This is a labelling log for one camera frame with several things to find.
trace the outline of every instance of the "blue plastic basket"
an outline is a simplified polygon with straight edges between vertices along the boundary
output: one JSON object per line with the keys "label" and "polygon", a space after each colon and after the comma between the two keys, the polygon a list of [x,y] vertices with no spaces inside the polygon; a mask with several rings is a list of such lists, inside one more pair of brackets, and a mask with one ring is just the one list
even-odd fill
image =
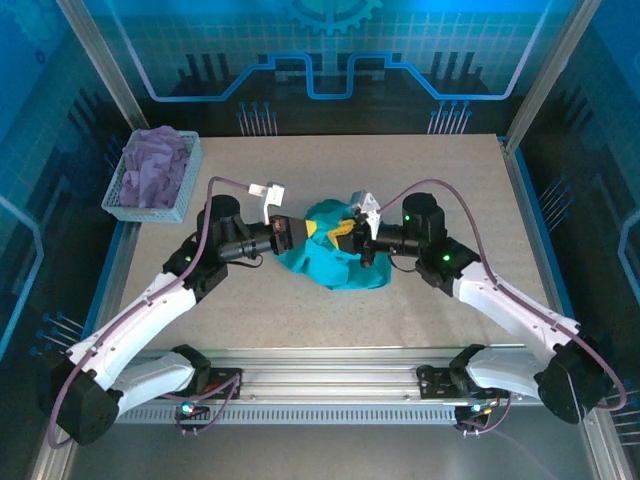
{"label": "blue plastic basket", "polygon": [[[155,223],[182,223],[189,201],[193,193],[193,187],[196,184],[200,164],[202,163],[202,146],[200,145],[200,137],[196,132],[179,132],[184,139],[185,147],[189,152],[189,163],[184,172],[184,178],[180,191],[176,198],[173,208],[135,208],[120,206],[120,190],[122,189],[122,177],[127,168],[124,164],[124,157],[120,157],[116,171],[113,174],[111,183],[107,193],[102,199],[102,208],[106,210],[118,220],[124,222],[155,222]],[[138,137],[138,130],[131,134],[129,145]]]}

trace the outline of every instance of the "beige table surface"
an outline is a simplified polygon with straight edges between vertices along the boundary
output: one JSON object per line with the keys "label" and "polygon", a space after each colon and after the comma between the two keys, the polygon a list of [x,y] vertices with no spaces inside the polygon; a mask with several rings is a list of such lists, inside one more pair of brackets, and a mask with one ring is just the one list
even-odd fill
{"label": "beige table surface", "polygon": [[[515,196],[493,135],[392,135],[204,138],[204,159],[185,222],[144,224],[123,305],[139,295],[181,242],[195,231],[208,179],[286,185],[285,202],[271,214],[303,216],[313,204],[366,189],[380,204],[425,177],[456,186],[480,225],[493,268],[546,303]],[[431,190],[446,212],[451,236],[473,247],[455,199]],[[247,223],[258,221],[256,197],[236,195]],[[384,219],[398,223],[400,207]],[[401,266],[409,267],[405,259]],[[196,348],[453,346],[515,343],[471,307],[431,289],[418,274],[393,272],[392,283],[371,291],[329,291],[288,272],[270,255],[258,270],[229,267],[229,277],[199,305],[158,335],[148,348],[181,343]]]}

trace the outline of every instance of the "green fabric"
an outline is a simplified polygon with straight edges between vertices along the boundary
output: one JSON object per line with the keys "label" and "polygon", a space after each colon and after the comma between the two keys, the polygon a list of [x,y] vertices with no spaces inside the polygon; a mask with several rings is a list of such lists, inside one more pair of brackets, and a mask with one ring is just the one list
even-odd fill
{"label": "green fabric", "polygon": [[391,281],[391,263],[377,255],[369,268],[360,266],[360,255],[335,248],[327,232],[341,220],[352,218],[349,206],[338,200],[325,200],[309,209],[307,220],[315,220],[318,230],[304,245],[283,255],[280,262],[294,273],[303,273],[330,290],[362,290],[384,287]]}

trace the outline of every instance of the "glass panel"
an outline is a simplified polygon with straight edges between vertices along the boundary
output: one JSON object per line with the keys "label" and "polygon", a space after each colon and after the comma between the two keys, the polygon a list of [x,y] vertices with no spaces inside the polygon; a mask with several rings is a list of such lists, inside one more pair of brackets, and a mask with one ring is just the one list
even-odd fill
{"label": "glass panel", "polygon": [[629,447],[640,442],[638,22],[637,2],[603,0],[521,145],[576,318],[611,335],[634,392],[615,417]]}
{"label": "glass panel", "polygon": [[150,123],[504,134],[573,0],[89,0]]}
{"label": "glass panel", "polygon": [[128,131],[55,2],[0,2],[0,39],[0,478],[13,479],[45,421],[37,357],[78,338],[94,297],[116,225],[100,200]]}

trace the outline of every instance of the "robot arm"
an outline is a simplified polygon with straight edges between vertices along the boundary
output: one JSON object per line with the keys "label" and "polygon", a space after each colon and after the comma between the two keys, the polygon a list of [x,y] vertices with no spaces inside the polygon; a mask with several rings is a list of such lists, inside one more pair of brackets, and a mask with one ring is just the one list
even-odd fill
{"label": "robot arm", "polygon": [[499,277],[494,283],[480,256],[448,235],[444,212],[432,195],[407,196],[402,225],[381,223],[379,215],[369,219],[376,208],[371,205],[377,203],[367,195],[358,192],[352,197],[354,220],[341,227],[334,245],[359,253],[364,267],[376,254],[415,258],[416,271],[426,283],[484,313],[528,350],[514,361],[511,356],[503,358],[499,350],[472,345],[451,362],[448,372],[419,372],[421,394],[451,395],[450,389],[432,388],[434,382],[456,385],[461,397],[468,397],[470,390],[506,390],[539,398],[556,416],[574,424],[597,405],[612,381],[562,330],[599,349],[601,356],[602,339],[586,335],[578,322],[540,305]]}
{"label": "robot arm", "polygon": [[[259,192],[255,188],[250,191],[265,197],[261,202],[263,215],[266,216],[268,205],[281,203],[283,188],[269,184]],[[281,254],[304,242],[310,232],[306,221],[284,216],[267,216],[260,223],[246,225],[235,198],[215,196],[211,199],[204,253],[191,273],[177,282],[195,257],[203,236],[203,220],[204,211],[198,215],[196,234],[171,255],[162,273],[128,307],[92,336],[70,347],[66,354],[49,352],[43,356],[38,403],[47,414],[52,413],[54,401],[72,370],[82,365],[56,415],[58,425],[80,445],[93,442],[119,415],[152,398],[172,392],[182,396],[202,394],[209,380],[210,363],[187,345],[174,348],[154,362],[126,370],[125,367],[169,323],[227,277],[228,262],[243,257],[255,259],[264,252]],[[85,359],[88,352],[92,355]]]}

